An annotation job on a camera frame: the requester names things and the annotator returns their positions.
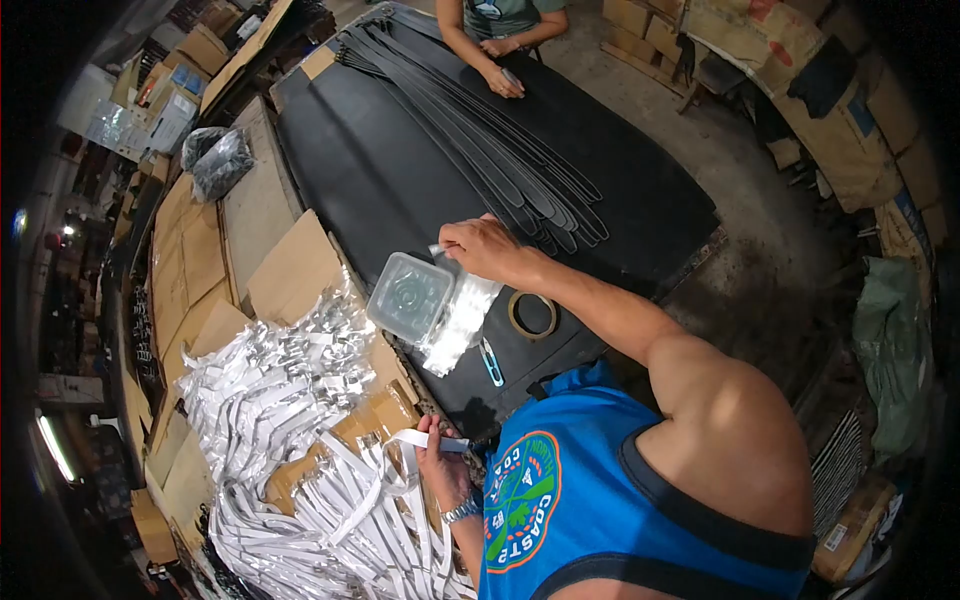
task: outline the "metal watch band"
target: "metal watch band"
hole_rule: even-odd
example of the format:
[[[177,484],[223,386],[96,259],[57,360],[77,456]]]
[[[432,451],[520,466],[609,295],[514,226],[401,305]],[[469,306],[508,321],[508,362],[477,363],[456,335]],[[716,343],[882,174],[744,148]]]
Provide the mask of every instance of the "metal watch band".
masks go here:
[[[483,512],[483,505],[477,503],[477,496],[479,494],[476,490],[470,494],[470,496],[460,503],[460,506],[453,509],[452,511],[447,511],[440,514],[440,519],[443,520],[447,525],[455,523],[463,518],[467,518],[471,515],[479,515]]]

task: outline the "plastic container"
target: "plastic container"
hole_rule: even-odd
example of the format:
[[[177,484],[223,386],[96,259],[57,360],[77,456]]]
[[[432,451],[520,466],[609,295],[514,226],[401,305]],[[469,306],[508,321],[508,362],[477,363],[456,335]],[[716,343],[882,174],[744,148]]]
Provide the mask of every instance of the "plastic container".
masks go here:
[[[377,326],[418,346],[426,342],[453,293],[452,273],[394,252],[373,288],[367,316]]]

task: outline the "green t-shirt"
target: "green t-shirt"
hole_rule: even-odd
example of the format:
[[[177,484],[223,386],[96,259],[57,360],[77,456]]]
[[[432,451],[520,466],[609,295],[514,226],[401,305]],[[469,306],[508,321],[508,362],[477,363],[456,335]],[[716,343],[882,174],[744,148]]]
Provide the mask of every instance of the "green t-shirt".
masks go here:
[[[536,27],[541,12],[565,5],[566,0],[464,0],[464,27],[483,39],[513,36]]]

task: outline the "man's right hand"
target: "man's right hand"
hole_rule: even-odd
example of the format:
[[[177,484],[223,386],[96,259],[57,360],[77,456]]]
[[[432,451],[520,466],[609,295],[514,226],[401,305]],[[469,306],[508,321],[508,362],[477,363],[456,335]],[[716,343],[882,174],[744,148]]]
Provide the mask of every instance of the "man's right hand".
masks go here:
[[[519,84],[519,86],[517,86],[510,83],[510,80],[503,74],[498,64],[491,62],[491,65],[490,68],[480,72],[483,78],[487,80],[490,91],[494,94],[500,94],[504,98],[522,98],[523,92],[525,91],[523,84],[517,82]]]
[[[536,248],[521,247],[490,213],[444,225],[440,228],[440,245],[468,273],[527,292],[536,291],[540,267],[544,260],[550,260]]]

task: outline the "man's left hand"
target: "man's left hand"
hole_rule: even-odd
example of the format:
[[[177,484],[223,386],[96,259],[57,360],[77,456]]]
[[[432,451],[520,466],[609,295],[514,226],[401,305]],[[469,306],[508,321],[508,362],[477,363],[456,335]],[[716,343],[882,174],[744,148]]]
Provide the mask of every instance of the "man's left hand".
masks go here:
[[[510,54],[520,47],[512,37],[505,39],[485,39],[480,42],[480,48],[490,56],[502,57]]]

